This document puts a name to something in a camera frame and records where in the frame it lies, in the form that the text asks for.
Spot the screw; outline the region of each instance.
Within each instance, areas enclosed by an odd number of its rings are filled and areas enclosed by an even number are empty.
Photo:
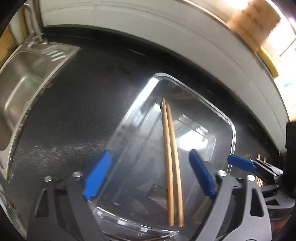
[[[47,176],[44,178],[44,181],[47,183],[47,182],[50,182],[52,181],[52,177],[51,176]]]
[[[250,181],[255,181],[255,177],[253,175],[247,175],[247,179]]]
[[[74,178],[82,177],[82,172],[74,172],[72,174],[72,177],[74,177]]]
[[[225,177],[227,175],[227,173],[225,171],[223,171],[223,170],[218,170],[217,173],[221,177]]]

